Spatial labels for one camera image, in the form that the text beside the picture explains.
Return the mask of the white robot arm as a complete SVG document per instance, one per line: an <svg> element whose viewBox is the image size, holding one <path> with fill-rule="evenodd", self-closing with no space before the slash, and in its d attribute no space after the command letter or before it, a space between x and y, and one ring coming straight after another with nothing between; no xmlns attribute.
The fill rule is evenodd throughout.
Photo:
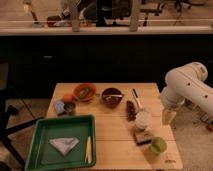
<svg viewBox="0 0 213 171"><path fill-rule="evenodd" d="M166 86L160 93L163 125L171 123L185 100L190 100L213 117L213 88L204 83L207 76L207 68L200 62L173 68L165 75Z"/></svg>

